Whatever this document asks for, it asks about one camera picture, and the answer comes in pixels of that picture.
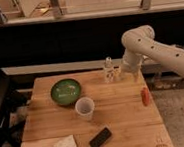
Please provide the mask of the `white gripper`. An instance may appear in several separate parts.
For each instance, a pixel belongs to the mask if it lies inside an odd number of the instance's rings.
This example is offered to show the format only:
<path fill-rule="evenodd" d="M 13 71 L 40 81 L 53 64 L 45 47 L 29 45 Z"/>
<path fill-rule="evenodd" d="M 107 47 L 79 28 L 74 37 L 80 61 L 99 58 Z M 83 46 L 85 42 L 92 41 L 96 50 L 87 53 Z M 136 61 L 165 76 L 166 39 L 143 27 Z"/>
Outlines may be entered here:
<path fill-rule="evenodd" d="M 141 71 L 143 56 L 138 53 L 133 53 L 130 50 L 125 51 L 123 55 L 120 72 L 123 75 L 131 73 L 134 81 L 137 82 L 139 72 Z"/>

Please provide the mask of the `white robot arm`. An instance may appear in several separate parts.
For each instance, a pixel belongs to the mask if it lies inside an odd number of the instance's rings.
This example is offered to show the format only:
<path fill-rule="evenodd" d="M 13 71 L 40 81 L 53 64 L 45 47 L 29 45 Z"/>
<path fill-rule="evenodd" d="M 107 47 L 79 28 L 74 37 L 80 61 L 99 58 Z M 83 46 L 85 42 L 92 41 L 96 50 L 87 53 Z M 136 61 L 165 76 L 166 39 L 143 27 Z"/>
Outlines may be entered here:
<path fill-rule="evenodd" d="M 121 71 L 137 73 L 145 55 L 184 77 L 184 49 L 158 43 L 154 40 L 154 35 L 155 31 L 151 26 L 142 25 L 127 30 L 121 36 L 122 45 L 125 47 Z"/>

